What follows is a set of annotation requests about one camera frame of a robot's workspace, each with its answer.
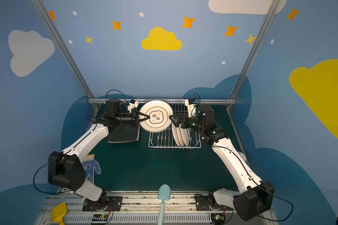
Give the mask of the black square plate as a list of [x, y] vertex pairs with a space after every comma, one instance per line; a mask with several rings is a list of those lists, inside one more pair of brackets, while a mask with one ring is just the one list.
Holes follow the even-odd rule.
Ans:
[[108, 135], [108, 143], [134, 142], [139, 140], [139, 136], [139, 125], [136, 125], [135, 127], [128, 124], [119, 125]]

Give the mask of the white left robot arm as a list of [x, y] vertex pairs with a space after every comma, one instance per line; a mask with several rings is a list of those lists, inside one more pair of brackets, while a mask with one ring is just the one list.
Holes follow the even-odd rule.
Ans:
[[109, 99], [102, 117], [95, 120], [89, 130], [71, 146], [61, 152], [52, 152], [48, 158], [48, 182], [66, 188], [85, 198], [86, 211], [108, 211], [107, 192], [90, 182], [82, 163], [93, 148], [119, 124], [136, 126], [150, 117], [137, 110], [138, 102], [131, 100], [126, 112], [121, 111], [122, 101]]

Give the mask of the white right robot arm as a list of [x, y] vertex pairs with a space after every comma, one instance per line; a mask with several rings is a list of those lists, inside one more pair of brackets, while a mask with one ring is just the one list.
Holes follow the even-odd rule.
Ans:
[[271, 209], [273, 185], [263, 182], [238, 154], [223, 128], [216, 125], [215, 112], [210, 105], [198, 106], [196, 114], [189, 110], [187, 115], [171, 115], [170, 120], [176, 127], [198, 131], [232, 175], [238, 191], [216, 190], [213, 197], [218, 205], [234, 209], [244, 221]]

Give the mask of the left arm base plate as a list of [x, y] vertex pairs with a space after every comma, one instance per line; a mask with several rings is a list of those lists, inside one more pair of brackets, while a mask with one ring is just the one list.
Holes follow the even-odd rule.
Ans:
[[82, 211], [102, 212], [102, 211], [120, 211], [123, 197], [101, 197], [98, 201], [85, 199]]

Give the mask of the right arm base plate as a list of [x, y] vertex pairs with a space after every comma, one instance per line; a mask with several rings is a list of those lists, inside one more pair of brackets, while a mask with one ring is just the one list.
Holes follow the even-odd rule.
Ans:
[[197, 194], [194, 196], [197, 211], [224, 211], [232, 210], [231, 207], [219, 205], [212, 195], [203, 196]]

